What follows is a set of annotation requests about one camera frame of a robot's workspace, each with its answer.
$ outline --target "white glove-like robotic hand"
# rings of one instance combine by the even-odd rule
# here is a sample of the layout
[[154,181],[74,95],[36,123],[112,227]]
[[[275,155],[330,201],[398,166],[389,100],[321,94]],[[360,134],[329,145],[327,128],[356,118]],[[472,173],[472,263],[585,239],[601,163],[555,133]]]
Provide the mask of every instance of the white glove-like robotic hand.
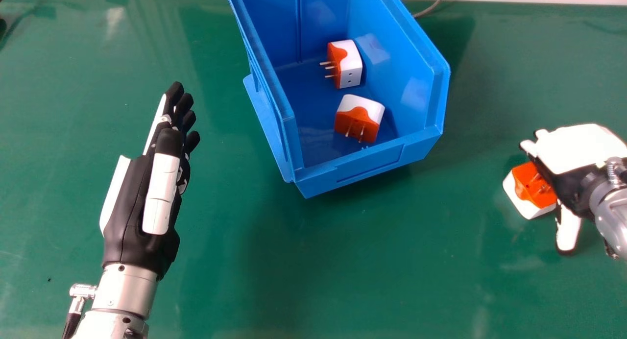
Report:
[[512,203],[526,218],[555,210],[555,245],[561,254],[576,249],[581,221],[595,223],[605,252],[627,258],[627,145],[597,124],[535,132],[522,141],[529,162],[503,181]]
[[[190,154],[200,142],[188,131],[194,100],[175,82],[161,97],[143,154],[121,156],[100,214],[103,275],[96,286],[76,284],[63,339],[145,339],[157,283],[174,262],[174,229],[190,180]],[[91,311],[83,314],[85,301]]]

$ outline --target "gray cable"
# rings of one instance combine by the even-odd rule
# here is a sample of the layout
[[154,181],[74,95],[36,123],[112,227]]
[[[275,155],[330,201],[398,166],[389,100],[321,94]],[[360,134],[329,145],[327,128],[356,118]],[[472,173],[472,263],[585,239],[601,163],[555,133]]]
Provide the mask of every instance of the gray cable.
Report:
[[433,4],[428,8],[425,8],[423,11],[415,13],[414,18],[421,18],[428,15],[429,13],[432,13],[432,11],[437,7],[437,5],[439,5],[440,2],[442,2],[442,0],[435,0],[435,2],[433,2]]

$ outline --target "green table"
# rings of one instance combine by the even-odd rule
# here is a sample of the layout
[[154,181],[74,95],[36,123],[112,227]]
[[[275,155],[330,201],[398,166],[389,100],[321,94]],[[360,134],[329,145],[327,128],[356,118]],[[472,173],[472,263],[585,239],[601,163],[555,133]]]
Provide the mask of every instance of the green table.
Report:
[[0,338],[59,337],[69,287],[98,281],[117,157],[141,153],[174,80],[203,140],[151,339],[627,331],[627,269],[593,225],[560,257],[552,218],[524,220],[501,188],[535,129],[598,122],[627,138],[627,8],[443,5],[420,21],[453,69],[443,138],[311,200],[280,177],[226,0],[5,0],[0,15]]

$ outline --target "orange and white plug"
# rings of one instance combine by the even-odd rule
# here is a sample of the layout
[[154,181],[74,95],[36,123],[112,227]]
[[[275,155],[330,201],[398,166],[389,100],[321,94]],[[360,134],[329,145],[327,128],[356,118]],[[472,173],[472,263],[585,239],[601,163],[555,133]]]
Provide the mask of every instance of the orange and white plug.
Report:
[[335,130],[346,137],[374,143],[379,134],[381,119],[386,108],[364,97],[347,94],[336,112]]
[[331,42],[327,45],[327,61],[320,62],[320,66],[331,71],[325,78],[333,78],[336,88],[343,89],[361,84],[363,61],[352,40]]

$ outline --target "blue plastic bin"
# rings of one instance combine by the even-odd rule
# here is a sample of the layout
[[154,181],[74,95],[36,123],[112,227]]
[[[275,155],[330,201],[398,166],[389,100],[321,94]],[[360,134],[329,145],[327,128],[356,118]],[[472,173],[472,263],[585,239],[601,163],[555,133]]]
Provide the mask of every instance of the blue plastic bin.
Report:
[[[248,52],[244,78],[286,182],[305,198],[425,158],[443,131],[450,67],[401,0],[229,0]],[[358,87],[338,90],[319,62],[352,39]],[[335,133],[345,94],[385,105],[377,141]]]

